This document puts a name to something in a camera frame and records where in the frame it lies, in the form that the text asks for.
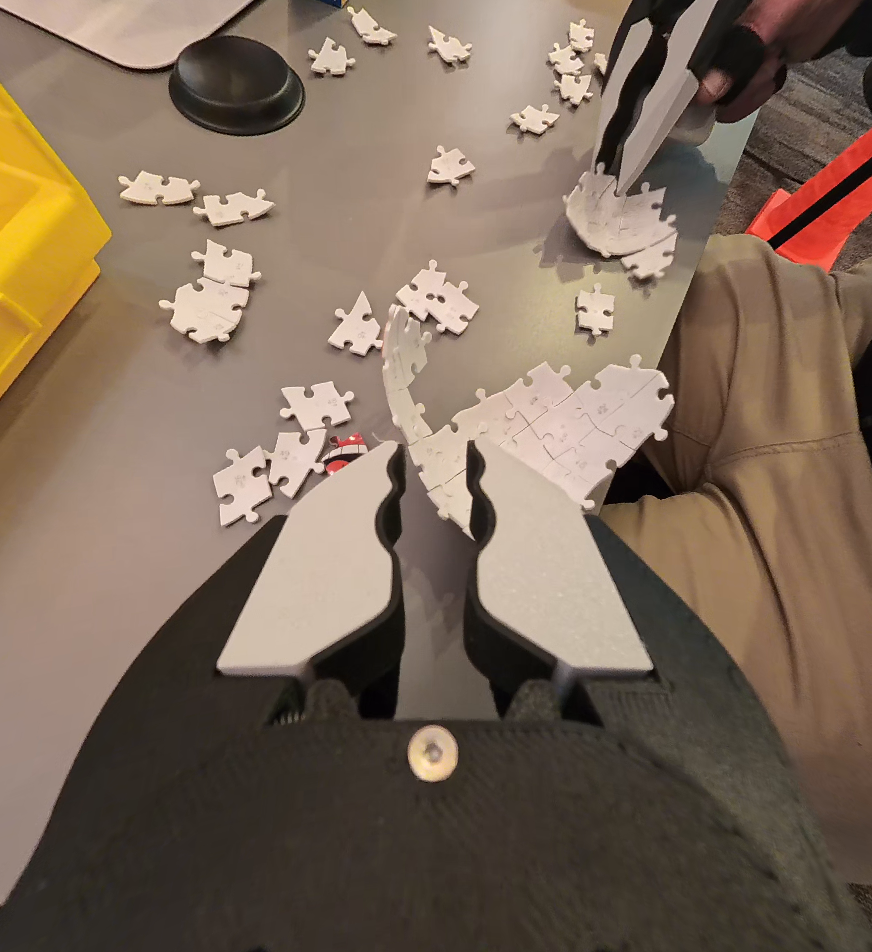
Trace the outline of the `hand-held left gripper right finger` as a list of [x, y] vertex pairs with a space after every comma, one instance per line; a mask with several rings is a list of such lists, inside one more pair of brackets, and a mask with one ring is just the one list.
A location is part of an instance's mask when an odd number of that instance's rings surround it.
[[467, 446], [477, 556], [465, 643], [488, 679], [641, 677], [654, 668], [564, 489], [487, 439]]

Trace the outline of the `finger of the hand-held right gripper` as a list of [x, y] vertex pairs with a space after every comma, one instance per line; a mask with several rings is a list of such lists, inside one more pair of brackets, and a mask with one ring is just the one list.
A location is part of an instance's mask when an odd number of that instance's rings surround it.
[[617, 194], [635, 184], [690, 104], [719, 41], [749, 6], [744, 1], [661, 2], [664, 63], [646, 91], [620, 155]]
[[664, 63], [664, 32], [659, 1], [633, 1], [616, 32], [600, 94], [595, 168], [617, 175], [625, 137], [639, 103]]

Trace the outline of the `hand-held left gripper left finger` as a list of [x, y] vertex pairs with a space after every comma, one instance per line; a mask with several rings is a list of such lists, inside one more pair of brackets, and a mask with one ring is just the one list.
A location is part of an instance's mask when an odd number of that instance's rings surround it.
[[377, 681], [405, 645], [395, 543], [403, 445], [383, 442], [292, 508], [217, 660], [231, 676]]

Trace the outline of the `small assembled puzzle dome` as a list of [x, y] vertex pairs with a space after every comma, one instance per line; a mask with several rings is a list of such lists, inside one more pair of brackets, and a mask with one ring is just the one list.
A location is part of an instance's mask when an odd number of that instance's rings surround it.
[[563, 196], [569, 224], [583, 243], [604, 258], [618, 258], [678, 231], [676, 216], [661, 217], [664, 187], [643, 183], [636, 194], [616, 193], [618, 180], [595, 166]]

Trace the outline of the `curved assembled puzzle ball section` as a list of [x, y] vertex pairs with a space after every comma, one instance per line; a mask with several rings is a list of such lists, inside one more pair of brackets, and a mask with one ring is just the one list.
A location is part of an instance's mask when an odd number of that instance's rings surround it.
[[393, 304], [382, 333], [382, 381], [427, 496], [443, 520], [466, 534], [472, 507], [466, 453], [477, 438], [525, 463], [585, 512], [599, 507], [601, 487], [647, 440], [667, 438], [675, 397], [665, 375], [642, 367], [638, 354], [577, 388], [567, 382], [569, 367], [540, 363], [499, 392], [478, 389], [473, 406], [432, 430], [410, 389], [426, 366], [430, 339], [407, 308]]

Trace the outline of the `printed red black puzzle piece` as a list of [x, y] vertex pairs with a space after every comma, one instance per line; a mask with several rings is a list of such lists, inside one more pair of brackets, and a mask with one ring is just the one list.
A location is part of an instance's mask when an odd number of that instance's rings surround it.
[[347, 437], [331, 436], [328, 438], [326, 451], [321, 458], [323, 471], [327, 475], [339, 472], [368, 451], [369, 447], [359, 432], [354, 432]]

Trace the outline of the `three joined white puzzle pieces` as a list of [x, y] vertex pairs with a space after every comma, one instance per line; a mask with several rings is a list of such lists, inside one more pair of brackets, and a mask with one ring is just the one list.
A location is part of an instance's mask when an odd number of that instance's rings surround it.
[[229, 250], [211, 240], [204, 251], [192, 251], [191, 258], [203, 266], [202, 276], [195, 285], [180, 286], [173, 300], [161, 300], [158, 306], [171, 314], [170, 327], [193, 342], [225, 343], [239, 326], [251, 284], [261, 272], [249, 252]]

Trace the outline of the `person's right hand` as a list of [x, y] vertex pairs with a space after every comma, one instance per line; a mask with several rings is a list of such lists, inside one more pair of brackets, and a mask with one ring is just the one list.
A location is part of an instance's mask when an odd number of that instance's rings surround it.
[[694, 102], [715, 108], [721, 123], [736, 123], [761, 108], [780, 89], [783, 71], [819, 54], [860, 6], [859, 1], [755, 1], [738, 19], [765, 47], [759, 70], [730, 103], [733, 81], [712, 68], [700, 82]]

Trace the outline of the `person's beige trousers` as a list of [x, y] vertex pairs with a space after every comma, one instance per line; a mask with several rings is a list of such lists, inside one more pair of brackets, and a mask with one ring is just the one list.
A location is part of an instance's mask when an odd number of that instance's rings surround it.
[[601, 517], [729, 651], [872, 886], [872, 257], [711, 238], [659, 368], [676, 404], [644, 455], [673, 494]]

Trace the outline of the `black round base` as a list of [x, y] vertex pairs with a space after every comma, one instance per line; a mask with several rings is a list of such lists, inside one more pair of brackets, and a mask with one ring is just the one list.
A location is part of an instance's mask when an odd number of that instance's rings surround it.
[[233, 136], [280, 129], [305, 103], [302, 81], [281, 54], [236, 35], [213, 35], [187, 46], [173, 65], [168, 92], [189, 121]]

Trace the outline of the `yellow plastic bin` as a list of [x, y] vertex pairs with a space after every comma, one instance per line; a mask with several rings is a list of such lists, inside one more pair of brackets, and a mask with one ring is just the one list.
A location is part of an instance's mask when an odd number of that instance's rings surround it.
[[111, 232], [0, 83], [0, 398], [100, 274]]

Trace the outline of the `grey mat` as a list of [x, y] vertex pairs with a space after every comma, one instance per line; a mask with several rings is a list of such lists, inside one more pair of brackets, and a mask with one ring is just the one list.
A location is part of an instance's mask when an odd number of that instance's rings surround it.
[[115, 65], [155, 70], [250, 1], [0, 1], [0, 10]]

